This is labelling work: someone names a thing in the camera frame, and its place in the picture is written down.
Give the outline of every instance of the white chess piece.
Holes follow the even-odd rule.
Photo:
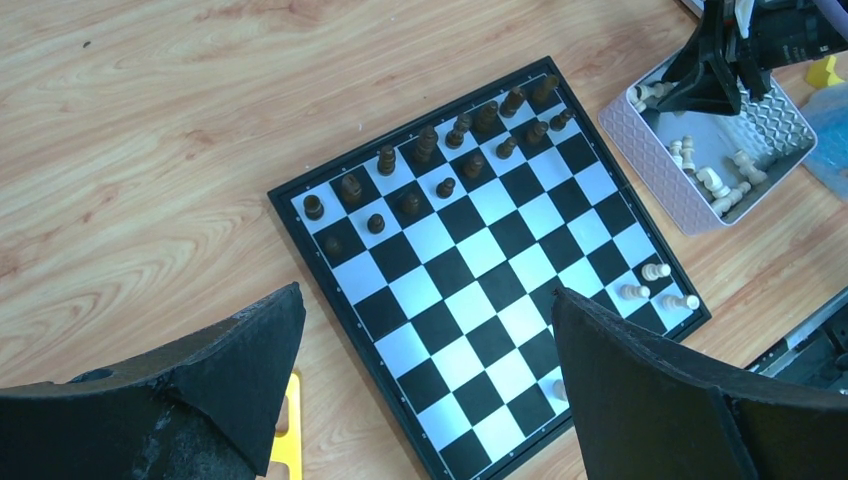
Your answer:
[[[663,306],[669,310],[677,308],[686,308],[689,310],[697,310],[701,306],[701,301],[695,295],[686,295],[678,297],[676,295],[668,295],[663,298]]]
[[[721,181],[721,178],[711,167],[702,168],[696,176],[716,199],[730,195],[730,187]]]
[[[733,155],[733,163],[739,167],[739,173],[745,175],[751,185],[759,185],[768,180],[768,175],[754,166],[754,160],[744,150],[739,150]]]
[[[649,263],[642,267],[642,278],[649,282],[665,278],[669,275],[671,275],[671,267],[665,263],[659,265]]]
[[[621,287],[621,298],[625,300],[634,300],[637,298],[649,298],[651,289],[644,285],[624,285]]]

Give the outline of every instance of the wooden table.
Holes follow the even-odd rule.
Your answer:
[[[695,26],[668,0],[11,0],[0,14],[0,386],[67,381],[297,281],[313,479],[424,472],[265,193],[545,55],[595,117]],[[805,68],[778,75],[798,102]],[[690,347],[744,365],[848,285],[848,210],[805,169],[739,226],[688,238],[623,166],[714,313]],[[571,431],[514,477],[583,475]]]

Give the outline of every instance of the white square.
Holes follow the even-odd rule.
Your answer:
[[[448,177],[453,178],[455,182],[453,195],[448,198],[441,198],[438,194],[436,194],[436,190],[439,187],[439,184]],[[421,185],[421,190],[424,191],[424,196],[427,197],[427,200],[430,201],[430,204],[433,205],[433,209],[437,212],[459,200],[466,193],[465,187],[462,186],[462,182],[456,177],[456,172],[449,163],[440,165],[422,175],[418,178],[418,184]]]
[[[545,150],[531,158],[527,163],[545,191],[556,187],[573,176],[556,147]]]
[[[486,369],[486,373],[504,403],[511,402],[536,383],[536,377],[518,350],[509,352],[493,363]]]
[[[411,323],[381,338],[374,346],[394,378],[409,372],[430,357]]]
[[[419,413],[418,421],[436,450],[447,447],[471,430],[471,423],[453,394],[442,398]]]
[[[509,260],[524,291],[532,292],[556,276],[545,251],[537,243]]]
[[[651,239],[638,222],[630,225],[613,238],[615,246],[630,268],[644,262],[646,258],[656,253]]]
[[[497,462],[524,441],[524,433],[504,405],[474,426],[474,433],[492,462]]]
[[[413,318],[441,300],[430,274],[419,266],[389,285],[406,318]]]
[[[586,257],[574,262],[560,272],[559,279],[562,281],[563,286],[574,290],[586,298],[592,298],[593,295],[604,288],[603,282],[598,278],[598,274]]]
[[[596,205],[618,191],[618,187],[615,186],[615,182],[601,162],[595,162],[580,170],[574,175],[574,179],[577,180],[577,184],[592,205]]]
[[[456,245],[474,278],[506,261],[506,256],[488,228],[471,235]]]
[[[529,295],[498,312],[498,318],[515,346],[520,347],[535,337],[547,324]]]
[[[462,333],[474,330],[486,320],[495,316],[495,308],[477,282],[448,297],[445,300],[445,305],[447,305]]]
[[[512,151],[512,155],[510,155],[509,158],[502,159],[498,157],[498,145],[503,143],[509,136],[509,132],[504,132],[480,146],[483,156],[489,161],[489,165],[492,166],[492,170],[494,170],[495,175],[499,177],[514,168],[523,165],[524,162],[527,161],[527,159],[524,158],[524,153],[518,147],[515,147],[515,150]]]
[[[486,225],[515,211],[515,203],[500,180],[493,180],[468,195]]]
[[[321,200],[321,205],[324,206],[324,215],[322,215],[318,220],[310,220],[306,218],[306,211],[303,208],[303,200],[308,195],[317,196],[318,199]],[[329,182],[310,188],[309,190],[294,197],[292,199],[292,206],[297,211],[300,221],[303,222],[303,225],[309,233],[315,233],[323,228],[329,227],[341,220],[347,214],[339,201],[339,197],[336,195],[336,192],[333,191],[333,187],[330,186]]]
[[[380,159],[379,152],[377,153],[378,156],[368,160],[363,165],[365,166],[365,171],[368,172],[371,180],[374,181],[374,186],[377,187],[377,191],[379,191],[381,195],[388,195],[398,188],[415,180],[415,175],[412,173],[412,170],[409,169],[409,164],[406,163],[406,160],[403,158],[397,147],[395,147],[395,171],[392,172],[391,175],[382,175],[377,170],[377,162]]]
[[[527,228],[536,240],[565,224],[565,220],[562,219],[562,215],[547,194],[539,195],[525,203],[519,207],[518,212],[521,213],[521,218],[524,219],[524,223],[527,224]]]
[[[647,298],[634,298],[632,300],[625,300],[621,296],[621,287],[623,287],[625,285],[635,285],[635,286],[641,285],[641,283],[639,282],[639,279],[636,278],[636,274],[634,274],[632,270],[628,270],[627,272],[624,273],[624,275],[613,280],[612,283],[607,285],[606,289],[607,289],[607,293],[609,294],[610,298],[612,299],[612,303],[615,305],[615,308],[618,309],[618,313],[622,317],[627,318],[628,315],[630,315],[631,313],[638,310],[639,307],[648,303],[649,299],[647,299]],[[646,284],[646,286],[648,288],[650,288],[651,284],[648,283],[648,284]]]
[[[436,129],[436,133],[439,135],[439,140],[436,145],[438,145],[448,162],[470,152],[471,150],[474,150],[477,147],[477,140],[474,139],[474,135],[471,134],[471,129],[469,129],[468,133],[466,133],[463,137],[462,145],[460,145],[459,148],[448,148],[448,145],[445,142],[447,140],[448,133],[453,130],[454,122],[456,122],[456,117],[449,118],[444,123],[434,127]]]
[[[383,223],[385,224],[383,231],[376,234],[368,230],[368,219],[375,213],[379,213],[383,217]],[[365,248],[373,248],[383,240],[400,233],[400,225],[397,223],[394,214],[392,214],[389,205],[383,197],[351,213],[348,215],[348,218],[353,223],[353,228],[359,234]]]
[[[403,233],[421,263],[429,262],[454,245],[448,230],[436,213],[407,227]]]
[[[568,224],[568,229],[586,255],[594,252],[612,238],[604,222],[601,221],[601,217],[598,216],[598,212],[594,209],[572,220]]]
[[[386,279],[367,251],[334,268],[333,276],[351,305],[386,286]]]
[[[451,391],[483,372],[483,364],[465,337],[459,337],[433,355],[433,363]]]

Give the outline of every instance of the yellow object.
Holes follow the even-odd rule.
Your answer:
[[[283,463],[289,469],[290,480],[303,480],[303,444],[300,426],[300,376],[292,373],[286,387],[288,398],[289,429],[285,433],[274,434],[271,447],[271,461]]]
[[[807,83],[819,90],[844,82],[836,75],[836,57],[833,55],[816,60],[807,71]]]

